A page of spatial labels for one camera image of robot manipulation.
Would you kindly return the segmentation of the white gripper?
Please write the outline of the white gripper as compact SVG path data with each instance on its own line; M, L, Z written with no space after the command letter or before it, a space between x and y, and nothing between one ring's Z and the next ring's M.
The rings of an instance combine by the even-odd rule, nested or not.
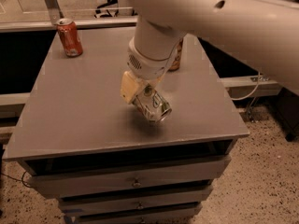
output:
M132 71L125 71L121 79L121 97L127 104L145 89L145 80L161 77L169 69L174 48L172 38L131 39L127 65Z

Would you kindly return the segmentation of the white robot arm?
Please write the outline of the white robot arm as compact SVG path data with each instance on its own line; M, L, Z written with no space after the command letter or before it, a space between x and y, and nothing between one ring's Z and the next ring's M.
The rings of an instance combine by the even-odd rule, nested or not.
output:
M156 85L186 34L198 36L281 86L299 93L299 7L287 0L128 0L137 12L130 70L121 96L130 104Z

